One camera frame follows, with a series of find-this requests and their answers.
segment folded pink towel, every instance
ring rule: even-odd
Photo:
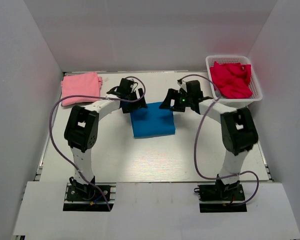
[[[88,72],[80,75],[65,76],[61,82],[62,98],[70,95],[88,95],[100,97],[102,77],[96,72]],[[95,102],[95,98],[70,97],[62,101],[62,106],[68,106],[75,103]]]

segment blue cloth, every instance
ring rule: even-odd
[[[161,102],[147,104],[130,113],[133,135],[135,138],[148,138],[172,135],[176,132],[173,112],[159,109]]]

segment plastic laundry basket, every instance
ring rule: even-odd
[[[231,63],[251,64],[249,59],[245,56],[239,56],[239,55],[207,56],[205,58],[205,63],[206,63],[209,79],[211,80],[212,77],[211,77],[210,67],[213,67],[215,62],[219,64],[231,64]],[[220,96],[220,92],[218,90],[216,91],[214,90],[214,86],[212,85],[212,83],[210,84],[210,86],[211,86],[213,98],[217,99],[217,97]],[[262,99],[261,88],[252,66],[251,66],[251,79],[250,79],[249,89],[252,92],[252,96],[250,98],[230,99],[226,97],[221,97],[219,102],[230,107],[243,108],[245,106],[248,106],[252,102],[260,101]]]

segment cloth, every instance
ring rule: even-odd
[[[214,63],[210,67],[213,83],[221,94],[229,99],[248,99],[252,96],[249,89],[251,65],[241,63]]]
[[[100,88],[102,86],[102,77],[96,72],[88,72],[79,75],[65,76],[61,82],[62,98],[70,95],[88,95],[100,97]],[[68,106],[75,103],[95,102],[95,98],[70,97],[62,101],[62,106]]]
[[[176,132],[174,114],[168,109],[159,109],[161,102],[149,103],[130,113],[135,138],[173,135]]]

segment white wall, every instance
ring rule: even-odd
[[[34,179],[61,77],[24,1],[0,0],[0,240]]]
[[[25,0],[64,72],[202,70],[247,55],[277,0]]]
[[[252,108],[266,160],[300,230],[300,0],[279,0],[250,54],[263,101]]]

